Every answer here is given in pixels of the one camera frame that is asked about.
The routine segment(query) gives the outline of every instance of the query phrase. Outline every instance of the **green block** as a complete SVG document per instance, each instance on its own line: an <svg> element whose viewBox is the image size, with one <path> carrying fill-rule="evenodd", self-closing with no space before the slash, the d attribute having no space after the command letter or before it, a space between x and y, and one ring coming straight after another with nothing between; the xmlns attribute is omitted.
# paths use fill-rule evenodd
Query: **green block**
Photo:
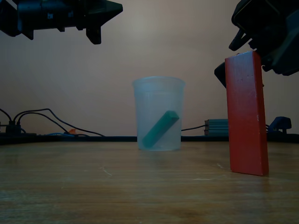
<svg viewBox="0 0 299 224"><path fill-rule="evenodd" d="M175 111L167 111L143 138L146 148L153 147L159 139L179 120Z"/></svg>

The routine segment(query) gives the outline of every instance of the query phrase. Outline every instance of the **red wooden block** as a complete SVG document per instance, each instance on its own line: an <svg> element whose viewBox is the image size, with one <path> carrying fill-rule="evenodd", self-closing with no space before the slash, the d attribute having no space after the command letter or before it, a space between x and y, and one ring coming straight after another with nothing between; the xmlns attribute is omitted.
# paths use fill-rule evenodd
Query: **red wooden block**
<svg viewBox="0 0 299 224"><path fill-rule="evenodd" d="M230 168L233 172L269 173L263 80L254 52L225 60L228 98Z"/></svg>

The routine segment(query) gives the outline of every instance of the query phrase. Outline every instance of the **wood grain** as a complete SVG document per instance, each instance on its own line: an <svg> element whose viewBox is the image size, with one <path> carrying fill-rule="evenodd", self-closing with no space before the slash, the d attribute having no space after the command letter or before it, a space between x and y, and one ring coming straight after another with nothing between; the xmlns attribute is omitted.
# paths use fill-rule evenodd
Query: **wood grain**
<svg viewBox="0 0 299 224"><path fill-rule="evenodd" d="M226 142L0 147L1 224L298 223L299 145L269 144L270 174L231 173Z"/></svg>

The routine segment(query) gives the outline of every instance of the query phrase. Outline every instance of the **translucent plastic cup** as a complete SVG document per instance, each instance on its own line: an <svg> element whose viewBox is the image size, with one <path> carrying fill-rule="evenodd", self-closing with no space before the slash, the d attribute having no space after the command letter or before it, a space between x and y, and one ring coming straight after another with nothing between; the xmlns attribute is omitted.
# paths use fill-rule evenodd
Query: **translucent plastic cup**
<svg viewBox="0 0 299 224"><path fill-rule="evenodd" d="M185 82L172 77L147 77L133 82L138 147L167 151L181 147Z"/></svg>

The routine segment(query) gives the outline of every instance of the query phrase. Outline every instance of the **electrical cable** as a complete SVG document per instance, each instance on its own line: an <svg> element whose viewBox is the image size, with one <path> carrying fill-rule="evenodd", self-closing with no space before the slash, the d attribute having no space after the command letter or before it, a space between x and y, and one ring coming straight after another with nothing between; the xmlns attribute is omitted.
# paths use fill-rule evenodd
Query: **electrical cable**
<svg viewBox="0 0 299 224"><path fill-rule="evenodd" d="M187 128L187 129L183 129L182 132L184 131L189 131L189 130L194 130L194 129L198 129L198 128L201 128L201 127L206 127L207 125L202 125L202 126L199 126L199 127L193 127L193 128Z"/></svg>
<svg viewBox="0 0 299 224"><path fill-rule="evenodd" d="M64 134L64 133L51 133L51 134L45 134L44 136L53 136L53 135L62 135L62 136L67 136L67 137L75 137L72 134Z"/></svg>
<svg viewBox="0 0 299 224"><path fill-rule="evenodd" d="M68 125L68 126L70 126L70 127L72 127L72 128L75 128L75 129L80 130L80 131L83 131L83 132L92 133L92 134L97 134L97 135L99 135L99 136L104 137L104 135L102 135L102 134L100 134L100 133L92 132L92 131L88 131L88 130L85 130L85 129L78 128L78 127L75 127L75 126L73 126L73 125L70 125L69 123L66 123L65 121L63 121L63 120L61 120L59 117L57 117L56 114L55 114L51 109L49 109L49 108L46 108L46 109L40 109L40 110L23 111L23 112L21 112L21 113L18 113L18 114L14 117L14 121L15 121L15 120L17 119L17 117L18 117L19 115L21 115L21 114L28 113L28 112L38 112L38 111L50 111L50 113L53 114L53 116L54 116L57 120L59 120L60 122L64 123L65 125Z"/></svg>
<svg viewBox="0 0 299 224"><path fill-rule="evenodd" d="M46 116L46 115L44 115L44 114L42 114L42 113L35 113L35 112L27 112L27 113L24 113L24 114L22 114L22 115L20 116L20 118L19 118L19 120L18 120L18 123L20 123L21 118L22 118L23 116L27 115L27 114L38 114L38 115L41 115L41 116L43 116L43 117L49 119L50 121L52 121L52 122L55 123L56 125L58 125L58 126L59 126L61 129L63 129L66 133L68 133L68 131L67 131L64 127L62 127L62 126L61 126L60 124L58 124L56 121L52 120L51 118L49 118L48 116Z"/></svg>
<svg viewBox="0 0 299 224"><path fill-rule="evenodd" d="M2 110L2 109L0 109L0 111L1 111L2 113L4 113L4 114L8 117L9 121L12 121L12 120L11 120L11 117L9 116L8 113L6 113L6 112L5 112L4 110Z"/></svg>

